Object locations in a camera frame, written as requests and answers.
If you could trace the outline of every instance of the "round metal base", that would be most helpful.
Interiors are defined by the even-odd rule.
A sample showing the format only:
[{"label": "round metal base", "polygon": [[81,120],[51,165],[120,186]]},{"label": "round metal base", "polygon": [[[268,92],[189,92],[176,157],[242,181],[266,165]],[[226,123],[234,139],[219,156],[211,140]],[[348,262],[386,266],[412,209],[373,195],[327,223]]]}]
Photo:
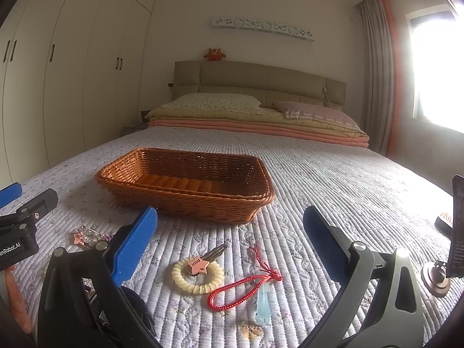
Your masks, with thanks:
[{"label": "round metal base", "polygon": [[425,263],[420,274],[425,286],[435,297],[443,297],[450,290],[450,280],[445,277],[443,267],[436,267],[433,262]]}]

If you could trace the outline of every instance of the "white quilted bedspread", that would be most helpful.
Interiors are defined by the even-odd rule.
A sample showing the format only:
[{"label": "white quilted bedspread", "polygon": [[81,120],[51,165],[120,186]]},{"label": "white quilted bedspread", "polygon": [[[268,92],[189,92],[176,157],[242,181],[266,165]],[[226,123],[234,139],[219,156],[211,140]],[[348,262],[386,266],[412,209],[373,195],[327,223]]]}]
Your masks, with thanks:
[{"label": "white quilted bedspread", "polygon": [[[166,348],[297,347],[339,288],[303,231],[302,215],[309,205],[316,205],[329,223],[372,250],[409,249],[423,301],[424,342],[443,324],[464,289],[464,280],[453,280],[448,295],[437,299],[423,285],[423,263],[447,259],[450,242],[436,230],[434,221],[442,211],[452,211],[452,198],[402,166],[357,147],[254,133],[154,127],[82,153],[27,181],[23,196],[1,211],[11,213],[49,187],[59,196],[58,207],[38,223],[39,253],[19,263],[15,271],[35,333],[43,277],[53,249],[80,250],[71,239],[80,224],[115,233],[138,214],[117,207],[97,185],[94,174],[129,150],[144,146],[257,156],[266,164],[277,195],[257,218],[241,226],[160,216],[138,269],[125,285],[147,302],[158,339]],[[213,313],[205,296],[181,295],[172,283],[172,264],[224,242],[229,249],[217,262],[226,272],[226,283],[258,272],[249,250],[254,244],[270,267],[282,274],[284,280],[273,284],[269,292],[272,319],[268,326],[253,324],[255,297],[227,312]],[[242,285],[221,293],[216,303],[232,302],[245,289],[249,288]],[[374,290],[372,281],[348,335],[359,330]]]}]

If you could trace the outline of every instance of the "phone screen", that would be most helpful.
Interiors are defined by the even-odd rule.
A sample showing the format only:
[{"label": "phone screen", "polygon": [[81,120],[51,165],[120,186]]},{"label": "phone screen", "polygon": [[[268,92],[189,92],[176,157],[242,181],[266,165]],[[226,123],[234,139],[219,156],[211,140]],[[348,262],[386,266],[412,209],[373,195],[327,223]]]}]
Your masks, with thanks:
[{"label": "phone screen", "polygon": [[453,178],[453,230],[448,263],[447,278],[462,278],[464,276],[464,177],[455,175]]}]

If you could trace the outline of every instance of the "stuffed toy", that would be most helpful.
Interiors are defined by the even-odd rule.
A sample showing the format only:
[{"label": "stuffed toy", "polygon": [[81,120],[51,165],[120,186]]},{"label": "stuffed toy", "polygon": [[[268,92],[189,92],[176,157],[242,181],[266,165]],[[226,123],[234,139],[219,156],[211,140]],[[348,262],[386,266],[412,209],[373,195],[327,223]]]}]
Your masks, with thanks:
[{"label": "stuffed toy", "polygon": [[223,57],[226,57],[226,55],[224,54],[224,50],[221,48],[210,48],[208,51],[206,51],[203,57],[208,59],[208,61],[219,61],[222,60]]}]

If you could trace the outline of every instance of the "red string bracelet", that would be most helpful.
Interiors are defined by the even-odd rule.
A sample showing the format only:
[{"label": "red string bracelet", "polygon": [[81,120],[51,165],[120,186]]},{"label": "red string bracelet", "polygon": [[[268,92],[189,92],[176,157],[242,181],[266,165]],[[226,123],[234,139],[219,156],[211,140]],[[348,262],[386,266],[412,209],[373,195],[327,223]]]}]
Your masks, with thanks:
[{"label": "red string bracelet", "polygon": [[[244,279],[241,279],[241,280],[238,280],[237,282],[234,282],[232,284],[228,284],[226,286],[223,286],[222,288],[218,288],[216,290],[213,290],[209,296],[208,296],[208,306],[210,308],[212,308],[214,311],[223,311],[223,310],[227,310],[227,309],[231,309],[231,308],[234,308],[236,307],[237,305],[240,305],[243,301],[246,301],[247,299],[249,299],[253,294],[255,294],[259,287],[264,284],[266,281],[268,280],[277,280],[277,281],[282,281],[282,276],[280,275],[280,273],[278,273],[277,271],[275,271],[274,269],[270,269],[270,267],[268,266],[267,263],[264,263],[261,258],[259,257],[259,254],[258,254],[258,250],[255,247],[251,247],[251,249],[254,251],[254,253],[256,254],[256,260],[258,260],[258,263],[259,265],[261,266],[261,271],[264,271],[264,272],[267,272],[267,275],[253,275],[253,276],[248,276],[247,278],[244,278]],[[256,286],[247,294],[245,294],[243,297],[241,297],[240,299],[232,302],[232,303],[229,303],[228,305],[224,305],[224,306],[216,306],[214,304],[214,297],[220,293],[220,292],[224,292],[225,290],[228,290],[230,288],[234,288],[236,287],[237,285],[240,285],[240,284],[245,284],[246,282],[249,282],[249,281],[252,281],[252,280],[255,280],[255,279],[261,279],[261,281],[256,284]]]}]

